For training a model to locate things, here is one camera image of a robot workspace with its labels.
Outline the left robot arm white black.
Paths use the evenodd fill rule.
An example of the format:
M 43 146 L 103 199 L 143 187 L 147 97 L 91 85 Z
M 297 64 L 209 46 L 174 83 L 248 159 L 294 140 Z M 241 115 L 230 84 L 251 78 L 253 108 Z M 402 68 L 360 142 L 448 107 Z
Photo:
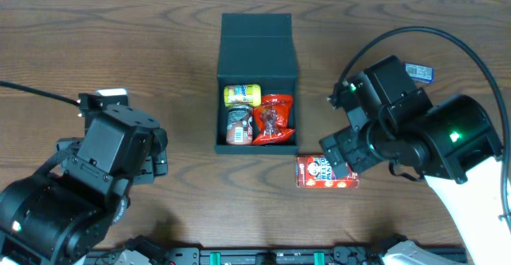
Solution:
M 82 138 L 60 139 L 31 176 L 1 193 L 1 260 L 75 264 L 129 207 L 136 184 L 168 172 L 168 136 L 160 122 L 129 103 L 125 89 L 82 93 Z

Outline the orange Hacks candy bag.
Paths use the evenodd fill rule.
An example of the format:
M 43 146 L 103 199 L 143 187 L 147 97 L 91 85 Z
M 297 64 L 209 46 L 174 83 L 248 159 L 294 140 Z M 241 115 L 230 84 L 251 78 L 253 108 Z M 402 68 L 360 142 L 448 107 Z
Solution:
M 261 105 L 253 110 L 253 117 L 259 134 L 253 140 L 254 145 L 278 144 L 288 141 L 295 133 L 288 127 L 292 95 L 269 94 L 262 96 Z

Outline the black gift box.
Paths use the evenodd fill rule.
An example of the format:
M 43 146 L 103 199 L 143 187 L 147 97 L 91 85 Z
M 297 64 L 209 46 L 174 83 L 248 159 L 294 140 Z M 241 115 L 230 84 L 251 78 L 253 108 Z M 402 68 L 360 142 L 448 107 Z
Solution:
M 216 153 L 291 156 L 298 153 L 298 64 L 290 14 L 222 14 L 217 83 Z M 248 84 L 260 85 L 264 96 L 293 96 L 288 125 L 295 133 L 289 140 L 265 145 L 227 143 L 224 87 Z

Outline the red Pringles can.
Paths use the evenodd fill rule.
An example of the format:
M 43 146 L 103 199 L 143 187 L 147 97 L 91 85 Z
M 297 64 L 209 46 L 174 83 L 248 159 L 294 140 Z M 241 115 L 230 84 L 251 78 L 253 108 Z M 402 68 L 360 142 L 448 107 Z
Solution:
M 253 109 L 248 105 L 233 106 L 228 110 L 226 142 L 232 145 L 251 145 Z

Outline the yellow Mentos bottle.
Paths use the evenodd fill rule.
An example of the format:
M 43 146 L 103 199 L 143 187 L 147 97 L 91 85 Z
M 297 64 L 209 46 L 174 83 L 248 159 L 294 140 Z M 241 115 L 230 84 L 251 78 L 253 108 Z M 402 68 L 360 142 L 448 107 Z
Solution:
M 224 104 L 226 107 L 235 105 L 260 106 L 262 103 L 262 90 L 260 85 L 226 85 L 224 87 Z

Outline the small blue barcode box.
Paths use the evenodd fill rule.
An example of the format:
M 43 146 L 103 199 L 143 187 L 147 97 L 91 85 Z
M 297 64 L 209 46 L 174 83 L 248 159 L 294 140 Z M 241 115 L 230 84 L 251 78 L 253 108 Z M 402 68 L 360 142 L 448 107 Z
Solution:
M 434 68 L 412 63 L 405 63 L 404 66 L 405 71 L 414 81 L 427 84 L 434 82 Z

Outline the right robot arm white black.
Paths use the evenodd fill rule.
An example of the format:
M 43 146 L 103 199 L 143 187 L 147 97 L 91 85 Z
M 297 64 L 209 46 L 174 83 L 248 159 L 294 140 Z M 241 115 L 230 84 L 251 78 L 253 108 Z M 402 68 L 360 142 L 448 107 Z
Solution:
M 410 180 L 434 190 L 476 264 L 509 263 L 503 146 L 477 101 L 458 94 L 434 105 L 395 56 L 343 81 L 331 101 L 350 122 L 319 142 L 335 174 L 382 162 L 412 168 Z

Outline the red Hello Panda box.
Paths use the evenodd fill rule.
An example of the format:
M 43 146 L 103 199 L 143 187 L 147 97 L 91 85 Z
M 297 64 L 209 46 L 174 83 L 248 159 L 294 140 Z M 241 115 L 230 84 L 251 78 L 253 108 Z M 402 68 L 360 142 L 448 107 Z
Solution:
M 358 175 L 351 171 L 337 177 L 322 155 L 304 155 L 295 158 L 295 181 L 298 188 L 357 188 Z

